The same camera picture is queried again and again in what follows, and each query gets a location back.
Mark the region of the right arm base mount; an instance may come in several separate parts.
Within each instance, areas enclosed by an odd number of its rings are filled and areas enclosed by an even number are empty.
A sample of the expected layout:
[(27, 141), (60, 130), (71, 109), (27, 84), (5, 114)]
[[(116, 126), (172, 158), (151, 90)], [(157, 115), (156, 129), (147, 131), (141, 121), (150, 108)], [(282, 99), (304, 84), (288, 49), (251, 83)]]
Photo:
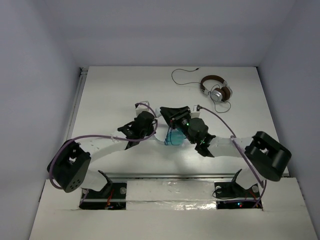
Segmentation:
[(243, 189), (233, 182), (215, 182), (212, 196), (216, 199), (218, 210), (263, 209), (257, 184)]

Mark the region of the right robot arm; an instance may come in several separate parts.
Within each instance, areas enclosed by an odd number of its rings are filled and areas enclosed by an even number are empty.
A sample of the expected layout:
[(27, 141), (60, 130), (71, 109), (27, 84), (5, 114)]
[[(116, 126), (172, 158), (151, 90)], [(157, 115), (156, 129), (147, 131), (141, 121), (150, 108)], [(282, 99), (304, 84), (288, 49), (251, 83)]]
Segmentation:
[(219, 137), (209, 133), (209, 127), (200, 118), (198, 111), (189, 107), (160, 107), (158, 113), (171, 129), (177, 129), (195, 146), (203, 157), (242, 158), (247, 168), (240, 169), (233, 177), (231, 192), (243, 196), (249, 188), (258, 184), (265, 187), (266, 181), (278, 182), (292, 157), (292, 153), (264, 131), (250, 137)]

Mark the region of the teal cat-ear headphones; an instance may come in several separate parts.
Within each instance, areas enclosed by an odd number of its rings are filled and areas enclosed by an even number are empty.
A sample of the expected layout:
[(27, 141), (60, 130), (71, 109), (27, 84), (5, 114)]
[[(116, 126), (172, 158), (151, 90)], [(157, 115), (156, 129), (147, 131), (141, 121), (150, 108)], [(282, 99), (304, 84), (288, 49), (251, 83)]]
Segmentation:
[(185, 135), (179, 129), (172, 129), (169, 127), (161, 115), (159, 108), (155, 110), (155, 114), (158, 121), (158, 127), (151, 139), (165, 146), (182, 146), (186, 139)]

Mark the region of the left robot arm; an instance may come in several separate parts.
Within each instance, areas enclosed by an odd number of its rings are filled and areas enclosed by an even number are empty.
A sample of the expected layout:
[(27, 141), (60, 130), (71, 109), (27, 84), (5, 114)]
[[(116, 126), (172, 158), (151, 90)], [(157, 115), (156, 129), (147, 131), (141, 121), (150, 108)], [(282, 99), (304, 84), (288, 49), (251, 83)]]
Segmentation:
[(108, 196), (113, 186), (111, 179), (101, 170), (90, 170), (89, 165), (149, 139), (155, 133), (156, 123), (152, 113), (142, 111), (133, 121), (119, 127), (111, 136), (78, 137), (78, 140), (86, 139), (82, 143), (75, 139), (65, 141), (47, 166), (51, 180), (56, 181), (65, 193), (81, 188), (101, 198)]

